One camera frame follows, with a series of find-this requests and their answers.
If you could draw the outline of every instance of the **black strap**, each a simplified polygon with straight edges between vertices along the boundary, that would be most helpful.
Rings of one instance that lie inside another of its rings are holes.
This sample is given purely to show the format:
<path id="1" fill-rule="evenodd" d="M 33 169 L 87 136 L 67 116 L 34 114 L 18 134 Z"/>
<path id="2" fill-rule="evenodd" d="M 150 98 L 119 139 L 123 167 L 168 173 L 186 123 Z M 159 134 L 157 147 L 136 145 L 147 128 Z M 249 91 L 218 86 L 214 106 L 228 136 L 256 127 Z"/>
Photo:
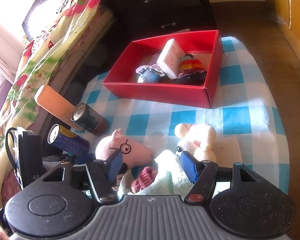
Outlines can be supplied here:
<path id="1" fill-rule="evenodd" d="M 10 163 L 11 163 L 11 165 L 12 165 L 12 167 L 13 167 L 13 169 L 14 169 L 15 171 L 17 171 L 17 166 L 16 166 L 16 163 L 15 163 L 15 161 L 14 161 L 14 158 L 13 158 L 13 156 L 12 156 L 12 154 L 11 154 L 11 151 L 10 151 L 10 148 L 9 148 L 9 144 L 8 144 L 8 135 L 9 135 L 9 134 L 11 135 L 12 141 L 13 141 L 13 144 L 14 144 L 14 136 L 13 136 L 13 134 L 12 134 L 11 131 L 16 131 L 16 130 L 17 130 L 17 128 L 11 127 L 11 128 L 9 128 L 9 129 L 7 130 L 7 132 L 6 132 L 6 151 L 7 151 L 8 159 L 9 159 L 9 161 L 10 161 Z"/>

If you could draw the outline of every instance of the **blue clip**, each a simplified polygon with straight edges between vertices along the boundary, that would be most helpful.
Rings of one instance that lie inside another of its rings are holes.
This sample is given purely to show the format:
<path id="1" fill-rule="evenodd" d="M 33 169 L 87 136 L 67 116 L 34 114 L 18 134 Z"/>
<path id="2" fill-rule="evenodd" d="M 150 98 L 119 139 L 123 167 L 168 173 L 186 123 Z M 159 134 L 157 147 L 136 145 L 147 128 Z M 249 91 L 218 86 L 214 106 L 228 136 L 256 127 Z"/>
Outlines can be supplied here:
<path id="1" fill-rule="evenodd" d="M 198 162 L 199 161 L 197 161 L 197 159 L 194 158 L 189 152 L 183 151 L 181 153 L 180 163 L 191 183 L 195 183 L 199 177 L 196 168 L 196 164 Z"/>
<path id="2" fill-rule="evenodd" d="M 105 176 L 111 183 L 116 179 L 118 172 L 121 169 L 123 163 L 122 151 L 116 150 L 105 162 L 106 166 L 108 167 Z"/>
<path id="3" fill-rule="evenodd" d="M 79 155 L 78 157 L 75 158 L 74 164 L 85 164 L 87 162 L 93 161 L 96 159 L 96 156 L 94 154 L 87 154 L 87 155 Z"/>

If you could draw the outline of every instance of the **round black pad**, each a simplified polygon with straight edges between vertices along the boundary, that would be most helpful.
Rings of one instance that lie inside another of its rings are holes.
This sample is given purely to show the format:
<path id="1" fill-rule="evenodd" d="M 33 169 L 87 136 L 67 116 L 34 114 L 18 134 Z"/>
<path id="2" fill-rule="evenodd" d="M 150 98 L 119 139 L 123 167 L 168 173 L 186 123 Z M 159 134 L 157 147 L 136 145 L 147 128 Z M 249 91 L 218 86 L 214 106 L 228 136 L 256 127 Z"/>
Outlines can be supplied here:
<path id="1" fill-rule="evenodd" d="M 91 217 L 92 200 L 64 182 L 35 181 L 9 200 L 11 229 L 30 237 L 56 237 L 77 230 Z"/>
<path id="2" fill-rule="evenodd" d="M 66 204 L 60 196 L 42 195 L 30 201 L 29 210 L 38 216 L 52 216 L 64 210 Z"/>
<path id="3" fill-rule="evenodd" d="M 284 235 L 295 219 L 292 199 L 254 171 L 242 167 L 255 181 L 245 181 L 240 168 L 234 166 L 232 186 L 212 199 L 211 215 L 221 227 L 244 238 Z"/>
<path id="4" fill-rule="evenodd" d="M 263 196 L 245 196 L 237 204 L 241 212 L 251 216 L 266 216 L 274 209 L 272 200 Z"/>

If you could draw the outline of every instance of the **red button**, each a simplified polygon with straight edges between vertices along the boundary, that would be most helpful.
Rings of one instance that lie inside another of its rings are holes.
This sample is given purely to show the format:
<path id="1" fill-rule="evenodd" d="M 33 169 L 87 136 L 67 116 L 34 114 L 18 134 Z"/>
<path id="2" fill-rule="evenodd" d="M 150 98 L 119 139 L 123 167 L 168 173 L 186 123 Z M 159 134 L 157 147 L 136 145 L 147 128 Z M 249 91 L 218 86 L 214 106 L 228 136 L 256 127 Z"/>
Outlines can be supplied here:
<path id="1" fill-rule="evenodd" d="M 188 196 L 188 200 L 191 202 L 200 202 L 203 200 L 203 196 L 200 194 L 191 194 Z"/>

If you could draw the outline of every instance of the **gray ribbed plastic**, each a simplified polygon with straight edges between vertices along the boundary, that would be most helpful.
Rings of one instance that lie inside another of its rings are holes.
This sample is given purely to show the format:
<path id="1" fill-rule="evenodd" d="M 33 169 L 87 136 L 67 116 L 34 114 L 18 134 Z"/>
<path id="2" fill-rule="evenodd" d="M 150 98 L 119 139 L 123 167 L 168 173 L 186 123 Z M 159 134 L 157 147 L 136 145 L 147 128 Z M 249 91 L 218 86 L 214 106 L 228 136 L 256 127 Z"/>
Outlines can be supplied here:
<path id="1" fill-rule="evenodd" d="M 28 240 L 18 234 L 11 240 Z M 223 231 L 204 208 L 179 196 L 125 196 L 116 205 L 102 206 L 91 222 L 63 240 L 237 240 Z M 288 240 L 280 236 L 278 240 Z"/>

